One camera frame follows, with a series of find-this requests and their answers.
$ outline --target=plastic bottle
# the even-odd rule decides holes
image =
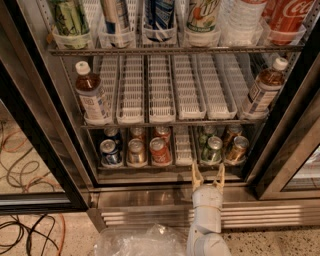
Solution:
[[[288,61],[276,58],[271,68],[263,69],[256,77],[247,97],[242,104],[243,112],[250,114],[264,112],[285,83],[283,70]]]
[[[234,0],[228,15],[230,45],[250,45],[267,0]]]
[[[78,73],[76,91],[86,111],[86,120],[89,122],[98,120],[98,122],[92,121],[91,124],[105,124],[103,120],[107,118],[109,109],[99,75],[92,73],[89,64],[85,61],[78,62],[76,70]]]

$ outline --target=bottle label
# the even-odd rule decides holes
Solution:
[[[250,114],[264,112],[278,94],[280,88],[279,86],[268,86],[257,79],[242,104],[243,111]]]
[[[99,120],[107,117],[106,110],[108,107],[105,90],[102,86],[99,88],[96,95],[86,96],[80,94],[79,97],[89,119]]]
[[[214,30],[220,0],[190,0],[187,28],[198,33]]]

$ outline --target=silver can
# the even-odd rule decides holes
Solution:
[[[140,139],[130,140],[128,144],[128,160],[132,164],[142,164],[146,161],[144,143]]]
[[[208,139],[202,150],[201,160],[207,163],[218,163],[221,161],[222,140],[217,136]]]

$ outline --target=iced tea bottle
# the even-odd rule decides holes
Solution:
[[[76,91],[87,118],[90,120],[106,119],[109,109],[105,89],[100,83],[99,75],[92,73],[89,64],[85,61],[78,62],[76,70],[78,73]]]
[[[261,113],[269,107],[285,83],[283,71],[287,66],[288,61],[278,57],[271,68],[266,68],[259,73],[242,104],[243,112]]]

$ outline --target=bottle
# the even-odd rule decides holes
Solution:
[[[263,69],[259,73],[242,104],[243,112],[265,112],[285,83],[283,71],[287,65],[288,61],[285,58],[278,57],[271,68]]]
[[[267,0],[235,0],[228,16],[229,45],[251,45]]]
[[[209,46],[213,40],[221,0],[190,0],[186,32],[191,46]]]
[[[271,42],[275,45],[290,44],[313,3],[314,0],[278,0],[269,26],[272,31],[280,33],[276,33]]]
[[[80,61],[76,64],[78,77],[76,92],[86,111],[88,120],[104,120],[109,112],[105,89],[100,84],[99,75],[91,72],[89,64]]]

